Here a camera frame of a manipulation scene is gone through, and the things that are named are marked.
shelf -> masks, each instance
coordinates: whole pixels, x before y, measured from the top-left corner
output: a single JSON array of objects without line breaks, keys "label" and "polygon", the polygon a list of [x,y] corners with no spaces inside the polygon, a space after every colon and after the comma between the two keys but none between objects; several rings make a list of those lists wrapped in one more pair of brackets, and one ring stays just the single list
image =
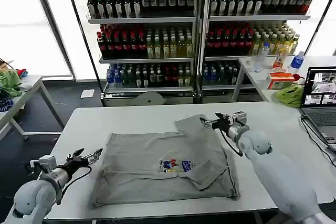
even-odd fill
[{"label": "shelf", "polygon": [[164,59],[111,59],[100,58],[100,63],[163,63],[163,62],[194,62],[194,58],[164,58]]},{"label": "shelf", "polygon": [[211,16],[209,21],[275,21],[307,20],[308,15]]},{"label": "shelf", "polygon": [[105,94],[116,94],[116,93],[141,93],[141,92],[192,92],[192,87],[164,87],[164,88],[124,88],[124,89],[105,89]]},{"label": "shelf", "polygon": [[157,17],[141,17],[141,18],[91,18],[90,14],[87,14],[87,19],[90,24],[139,24],[139,23],[187,23],[195,22],[196,17],[193,17],[193,12],[181,12],[185,17],[177,17],[178,13],[165,12],[171,17],[160,17],[161,13],[157,13]]},{"label": "shelf", "polygon": [[[254,89],[255,87],[250,85],[241,85],[240,89]],[[202,86],[202,90],[234,90],[235,85],[214,85],[214,86]]]},{"label": "shelf", "polygon": [[221,60],[238,60],[239,58],[251,57],[252,55],[243,56],[213,56],[205,57],[205,61],[221,61]]}]

white table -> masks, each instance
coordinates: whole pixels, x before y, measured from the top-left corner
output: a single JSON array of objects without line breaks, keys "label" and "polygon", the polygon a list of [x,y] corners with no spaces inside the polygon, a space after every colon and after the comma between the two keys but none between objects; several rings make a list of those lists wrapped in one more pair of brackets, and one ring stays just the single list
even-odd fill
[{"label": "white table", "polygon": [[58,124],[64,129],[65,123],[58,115],[55,107],[55,103],[53,102],[48,90],[42,83],[43,76],[32,76],[28,75],[26,77],[21,78],[21,83],[28,83],[31,85],[31,89],[28,91],[23,90],[23,93],[19,97],[12,98],[13,106],[6,112],[0,112],[0,129],[2,129],[7,123],[11,123],[14,128],[18,130],[18,132],[23,136],[24,140],[28,139],[30,135],[56,135],[61,132],[25,132],[13,119],[13,116],[20,110],[20,108],[37,92],[39,91],[57,120]]},{"label": "white table", "polygon": [[[272,69],[273,63],[276,57],[266,57],[262,69],[259,73],[254,72],[253,70],[253,63],[251,63],[251,58],[240,58],[240,70],[235,86],[235,90],[232,95],[231,102],[236,102],[240,87],[242,86],[241,83],[244,79],[244,75],[250,79],[256,90],[258,91],[259,95],[264,101],[268,102],[277,102],[277,99],[273,98],[273,94],[278,90],[275,89],[267,89],[268,83],[266,78],[268,76],[269,71]],[[283,64],[283,68],[287,68],[293,56],[287,57]],[[336,57],[335,56],[309,56],[304,59],[304,62],[299,69],[298,74],[302,77],[306,77],[307,71],[309,67],[324,67],[324,66],[336,66]]]},{"label": "white table", "polygon": [[[261,129],[272,136],[274,149],[289,156],[312,182],[320,204],[333,201],[333,196],[336,195],[336,170],[299,126],[299,111],[269,102],[78,108],[71,115],[51,154],[55,155],[58,164],[62,164],[69,153],[82,147],[85,148],[83,154],[105,148],[112,132],[140,134],[176,131],[173,125],[176,120],[200,113],[209,119],[215,119],[215,112],[233,114],[237,111],[247,112],[247,122],[252,129]],[[229,149],[219,133],[218,137],[222,140],[222,145]],[[145,218],[275,208],[275,204],[254,173],[251,162],[237,155],[234,159],[241,194],[237,201],[216,197],[109,205],[92,209],[91,194],[102,164],[102,156],[100,161],[92,165],[92,173],[74,183],[67,190],[62,204],[54,205],[46,219],[52,221]],[[83,169],[75,177],[86,172],[87,170]]]}]

white paper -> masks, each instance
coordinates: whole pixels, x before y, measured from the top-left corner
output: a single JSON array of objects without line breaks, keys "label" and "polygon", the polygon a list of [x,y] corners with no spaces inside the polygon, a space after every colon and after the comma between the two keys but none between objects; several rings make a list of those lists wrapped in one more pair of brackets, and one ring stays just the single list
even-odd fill
[{"label": "white paper", "polygon": [[81,98],[88,98],[88,97],[93,97],[94,89],[87,89],[83,90],[82,95],[80,96]]}]

laptop screen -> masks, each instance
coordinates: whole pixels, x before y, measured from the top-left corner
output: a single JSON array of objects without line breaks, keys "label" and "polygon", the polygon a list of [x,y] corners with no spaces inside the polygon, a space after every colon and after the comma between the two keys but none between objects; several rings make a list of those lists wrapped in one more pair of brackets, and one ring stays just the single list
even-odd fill
[{"label": "laptop screen", "polygon": [[301,100],[302,108],[336,107],[336,67],[308,69]]}]

green cloth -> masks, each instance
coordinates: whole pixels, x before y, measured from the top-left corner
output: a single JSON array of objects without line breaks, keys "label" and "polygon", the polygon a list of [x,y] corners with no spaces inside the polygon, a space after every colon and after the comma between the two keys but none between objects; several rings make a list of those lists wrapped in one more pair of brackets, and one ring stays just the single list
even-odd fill
[{"label": "green cloth", "polygon": [[0,88],[5,90],[10,97],[17,97],[22,94],[19,91],[20,77],[16,70],[0,72]]},{"label": "green cloth", "polygon": [[292,84],[276,92],[275,97],[289,107],[299,108],[301,105],[303,87],[302,85]]}]

